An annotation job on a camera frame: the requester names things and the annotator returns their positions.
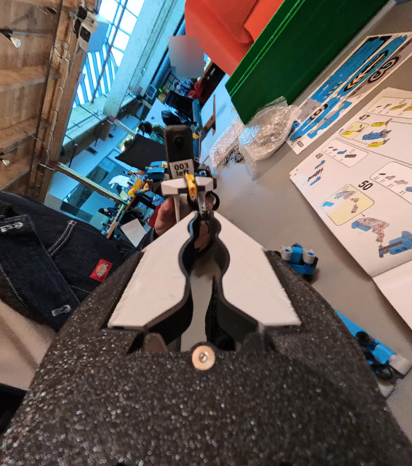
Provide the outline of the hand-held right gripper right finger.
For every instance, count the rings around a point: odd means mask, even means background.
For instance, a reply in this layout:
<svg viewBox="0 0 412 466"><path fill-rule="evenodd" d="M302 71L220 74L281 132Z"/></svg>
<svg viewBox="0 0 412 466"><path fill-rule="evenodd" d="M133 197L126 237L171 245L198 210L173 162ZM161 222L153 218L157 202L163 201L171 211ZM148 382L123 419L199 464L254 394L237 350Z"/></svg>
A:
<svg viewBox="0 0 412 466"><path fill-rule="evenodd" d="M301 319L266 249L219 213L210 214L210 227L220 328L240 344L249 334L298 328Z"/></svg>

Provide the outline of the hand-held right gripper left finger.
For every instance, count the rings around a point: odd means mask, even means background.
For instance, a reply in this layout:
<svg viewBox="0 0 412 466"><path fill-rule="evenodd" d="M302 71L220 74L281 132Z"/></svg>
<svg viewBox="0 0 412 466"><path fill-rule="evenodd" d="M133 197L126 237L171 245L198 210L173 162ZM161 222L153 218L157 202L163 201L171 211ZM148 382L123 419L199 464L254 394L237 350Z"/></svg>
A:
<svg viewBox="0 0 412 466"><path fill-rule="evenodd" d="M191 324L190 273L196 259L197 213L192 212L142 251L108 321L109 329L158 333L166 344Z"/></svg>

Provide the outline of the grey desk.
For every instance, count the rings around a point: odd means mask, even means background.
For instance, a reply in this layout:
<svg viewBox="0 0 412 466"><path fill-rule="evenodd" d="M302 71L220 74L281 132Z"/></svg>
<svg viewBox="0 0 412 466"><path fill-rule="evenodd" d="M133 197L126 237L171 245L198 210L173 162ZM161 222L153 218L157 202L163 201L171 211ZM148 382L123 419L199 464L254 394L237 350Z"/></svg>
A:
<svg viewBox="0 0 412 466"><path fill-rule="evenodd" d="M301 104L368 35L412 31L412 1L389 1L302 92ZM338 129L385 87L412 91L412 58L366 95L334 125ZM298 242L314 249L319 272L313 287L334 307L412 363L412 329L378 290L369 275L349 256L290 180L289 174L330 135L328 131L301 154L285 144L256 164L256 178L246 164L231 164L219 173L219 212L266 249ZM387 399L398 424L412 441L412 371Z"/></svg>

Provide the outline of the person's left hand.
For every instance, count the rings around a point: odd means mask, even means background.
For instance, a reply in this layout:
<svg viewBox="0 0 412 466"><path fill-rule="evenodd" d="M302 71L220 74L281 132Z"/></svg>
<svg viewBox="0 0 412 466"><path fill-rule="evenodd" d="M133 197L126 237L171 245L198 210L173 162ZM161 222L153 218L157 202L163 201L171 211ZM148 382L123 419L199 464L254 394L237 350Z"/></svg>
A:
<svg viewBox="0 0 412 466"><path fill-rule="evenodd" d="M165 232L170 230L177 223L175 213L175 199L168 197L158 210L157 218L153 227L153 240L157 239ZM201 224L199 236L195 241L195 249L202 251L207 247L210 241L210 227L206 222Z"/></svg>

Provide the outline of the blue tracked toy assembly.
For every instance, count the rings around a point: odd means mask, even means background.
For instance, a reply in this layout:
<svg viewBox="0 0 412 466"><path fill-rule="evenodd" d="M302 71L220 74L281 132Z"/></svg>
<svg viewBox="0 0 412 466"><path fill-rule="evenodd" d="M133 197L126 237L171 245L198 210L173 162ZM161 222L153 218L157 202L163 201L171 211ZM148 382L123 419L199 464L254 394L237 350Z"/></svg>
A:
<svg viewBox="0 0 412 466"><path fill-rule="evenodd" d="M312 249L294 243L291 246L281 246L279 254L281 259L307 282L313 280L319 258Z"/></svg>

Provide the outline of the clear plastic bag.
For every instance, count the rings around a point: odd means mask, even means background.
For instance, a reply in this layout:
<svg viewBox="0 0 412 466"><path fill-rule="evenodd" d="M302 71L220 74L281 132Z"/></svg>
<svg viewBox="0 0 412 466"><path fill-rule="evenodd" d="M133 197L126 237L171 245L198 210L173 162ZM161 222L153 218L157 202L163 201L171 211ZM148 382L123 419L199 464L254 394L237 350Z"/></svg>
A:
<svg viewBox="0 0 412 466"><path fill-rule="evenodd" d="M300 108L281 96L260 108L244 124L234 116L209 151L210 167L222 170L228 162L245 162L251 177L257 177L258 163L269 159L287 140Z"/></svg>

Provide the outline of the orange plastic case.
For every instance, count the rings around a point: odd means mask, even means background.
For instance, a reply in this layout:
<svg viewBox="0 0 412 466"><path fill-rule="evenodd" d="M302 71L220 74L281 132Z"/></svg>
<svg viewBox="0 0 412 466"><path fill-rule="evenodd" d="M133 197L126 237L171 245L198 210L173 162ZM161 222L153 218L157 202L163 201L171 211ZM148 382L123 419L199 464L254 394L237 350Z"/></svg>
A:
<svg viewBox="0 0 412 466"><path fill-rule="evenodd" d="M186 35L231 76L283 0L187 0Z"/></svg>

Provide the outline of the pile of small building pieces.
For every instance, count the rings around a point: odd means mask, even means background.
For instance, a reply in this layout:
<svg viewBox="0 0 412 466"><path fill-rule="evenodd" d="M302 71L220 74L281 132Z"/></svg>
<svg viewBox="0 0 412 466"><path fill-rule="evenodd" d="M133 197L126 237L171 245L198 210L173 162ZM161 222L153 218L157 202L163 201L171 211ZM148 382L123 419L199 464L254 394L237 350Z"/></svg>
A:
<svg viewBox="0 0 412 466"><path fill-rule="evenodd" d="M351 321L342 313L335 312L350 334L356 340L373 373L378 389L384 398L390 397L398 379L402 379L412 370L412 364L401 354L374 338L365 329Z"/></svg>

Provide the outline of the green plastic bin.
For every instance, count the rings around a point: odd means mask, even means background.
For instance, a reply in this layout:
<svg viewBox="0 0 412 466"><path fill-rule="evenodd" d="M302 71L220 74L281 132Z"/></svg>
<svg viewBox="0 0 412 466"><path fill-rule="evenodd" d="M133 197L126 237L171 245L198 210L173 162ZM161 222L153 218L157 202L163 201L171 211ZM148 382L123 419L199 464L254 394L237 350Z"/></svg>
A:
<svg viewBox="0 0 412 466"><path fill-rule="evenodd" d="M293 103L386 3L284 1L226 83L241 121L279 97Z"/></svg>

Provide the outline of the person's white shirt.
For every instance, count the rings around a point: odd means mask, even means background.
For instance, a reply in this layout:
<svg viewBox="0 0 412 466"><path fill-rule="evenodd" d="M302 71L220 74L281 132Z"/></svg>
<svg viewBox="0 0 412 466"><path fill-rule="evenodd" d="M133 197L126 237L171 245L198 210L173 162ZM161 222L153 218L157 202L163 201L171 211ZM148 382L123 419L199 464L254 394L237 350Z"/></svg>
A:
<svg viewBox="0 0 412 466"><path fill-rule="evenodd" d="M27 390L55 337L0 300L0 383Z"/></svg>

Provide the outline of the open instruction booklet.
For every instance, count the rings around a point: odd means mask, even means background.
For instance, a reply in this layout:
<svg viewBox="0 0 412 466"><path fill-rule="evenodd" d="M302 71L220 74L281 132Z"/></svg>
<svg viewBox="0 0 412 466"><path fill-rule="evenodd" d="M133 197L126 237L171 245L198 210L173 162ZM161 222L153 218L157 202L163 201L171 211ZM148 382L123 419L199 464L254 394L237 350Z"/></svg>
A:
<svg viewBox="0 0 412 466"><path fill-rule="evenodd" d="M290 179L412 329L412 91L382 90Z"/></svg>

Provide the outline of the blue robot sticker sheet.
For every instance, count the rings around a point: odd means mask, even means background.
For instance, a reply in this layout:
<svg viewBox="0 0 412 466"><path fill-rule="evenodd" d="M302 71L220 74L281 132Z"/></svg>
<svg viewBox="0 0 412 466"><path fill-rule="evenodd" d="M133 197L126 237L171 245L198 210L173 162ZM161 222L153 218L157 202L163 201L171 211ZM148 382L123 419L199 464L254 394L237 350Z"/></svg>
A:
<svg viewBox="0 0 412 466"><path fill-rule="evenodd" d="M366 37L299 106L287 144L300 154L412 56L412 32Z"/></svg>

